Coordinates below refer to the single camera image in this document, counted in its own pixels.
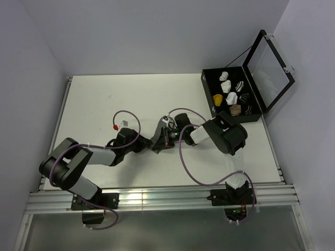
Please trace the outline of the grey sock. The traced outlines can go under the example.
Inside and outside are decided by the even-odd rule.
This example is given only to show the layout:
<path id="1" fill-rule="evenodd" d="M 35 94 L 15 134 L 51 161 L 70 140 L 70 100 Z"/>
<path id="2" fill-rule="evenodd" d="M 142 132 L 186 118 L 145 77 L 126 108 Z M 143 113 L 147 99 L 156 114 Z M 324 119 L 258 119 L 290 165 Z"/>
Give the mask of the grey sock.
<path id="1" fill-rule="evenodd" d="M 161 117 L 159 119 L 157 128 L 155 130 L 155 133 L 153 137 L 150 139 L 151 140 L 151 146 L 150 149 L 154 151 L 155 153 L 159 154 L 161 150 L 158 149 L 157 143 L 159 141 L 159 138 L 161 137 L 162 134 L 162 129 L 167 127 L 167 118 L 165 116 Z"/>

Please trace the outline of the yellow sock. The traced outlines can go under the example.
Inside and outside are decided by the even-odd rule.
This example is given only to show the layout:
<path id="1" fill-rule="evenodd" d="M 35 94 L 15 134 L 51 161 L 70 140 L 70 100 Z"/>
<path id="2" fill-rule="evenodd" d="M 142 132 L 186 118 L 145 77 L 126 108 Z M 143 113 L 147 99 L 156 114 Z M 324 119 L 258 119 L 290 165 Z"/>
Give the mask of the yellow sock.
<path id="1" fill-rule="evenodd" d="M 213 96 L 214 105 L 219 107 L 223 101 L 223 96 L 221 94 L 216 94 Z"/>

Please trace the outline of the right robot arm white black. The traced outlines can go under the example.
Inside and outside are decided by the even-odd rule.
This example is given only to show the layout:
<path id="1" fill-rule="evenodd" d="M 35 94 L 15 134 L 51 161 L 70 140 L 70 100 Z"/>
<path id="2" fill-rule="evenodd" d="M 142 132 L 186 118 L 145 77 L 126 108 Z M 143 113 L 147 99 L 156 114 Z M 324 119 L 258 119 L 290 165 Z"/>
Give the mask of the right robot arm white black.
<path id="1" fill-rule="evenodd" d="M 163 116 L 151 138 L 151 150 L 160 153 L 171 149 L 178 142 L 178 148 L 185 142 L 189 146 L 211 140 L 217 149 L 225 154 L 228 161 L 229 174 L 226 178 L 213 183 L 225 183 L 227 199 L 233 204 L 239 203 L 245 196 L 250 182 L 243 169 L 243 151 L 247 131 L 235 122 L 226 112 L 220 112 L 201 125 L 193 125 L 186 113 L 180 113 L 175 118 Z"/>

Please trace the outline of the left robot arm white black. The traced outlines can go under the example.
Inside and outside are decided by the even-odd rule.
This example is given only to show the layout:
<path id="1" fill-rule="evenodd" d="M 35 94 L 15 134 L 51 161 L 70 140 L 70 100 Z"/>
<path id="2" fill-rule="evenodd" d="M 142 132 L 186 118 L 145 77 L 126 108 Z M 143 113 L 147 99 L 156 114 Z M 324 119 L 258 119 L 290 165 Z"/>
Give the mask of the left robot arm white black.
<path id="1" fill-rule="evenodd" d="M 101 188 L 83 176 L 87 165 L 116 166 L 126 154 L 139 153 L 152 142 L 130 128 L 122 128 L 105 147 L 89 147 L 64 139 L 40 164 L 39 172 L 54 186 L 83 198 L 90 209 L 103 203 Z"/>

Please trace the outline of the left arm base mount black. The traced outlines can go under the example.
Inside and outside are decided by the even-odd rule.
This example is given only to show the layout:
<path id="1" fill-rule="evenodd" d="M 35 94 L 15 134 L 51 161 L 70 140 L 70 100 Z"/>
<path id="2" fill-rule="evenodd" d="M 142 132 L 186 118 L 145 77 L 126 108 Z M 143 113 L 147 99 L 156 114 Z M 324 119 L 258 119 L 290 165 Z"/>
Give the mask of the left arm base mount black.
<path id="1" fill-rule="evenodd" d="M 105 208 L 117 209 L 119 203 L 119 193 L 101 193 L 91 200 L 84 202 L 83 199 L 74 195 L 71 203 L 72 211 L 104 210 Z"/>

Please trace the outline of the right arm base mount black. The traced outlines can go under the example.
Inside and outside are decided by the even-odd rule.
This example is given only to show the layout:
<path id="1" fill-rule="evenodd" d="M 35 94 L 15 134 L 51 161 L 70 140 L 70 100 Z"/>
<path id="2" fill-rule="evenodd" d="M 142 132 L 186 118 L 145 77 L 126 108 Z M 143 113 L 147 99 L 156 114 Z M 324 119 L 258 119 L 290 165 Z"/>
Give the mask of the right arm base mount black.
<path id="1" fill-rule="evenodd" d="M 212 206 L 242 206 L 257 203 L 252 189 L 212 189 L 207 200 Z"/>

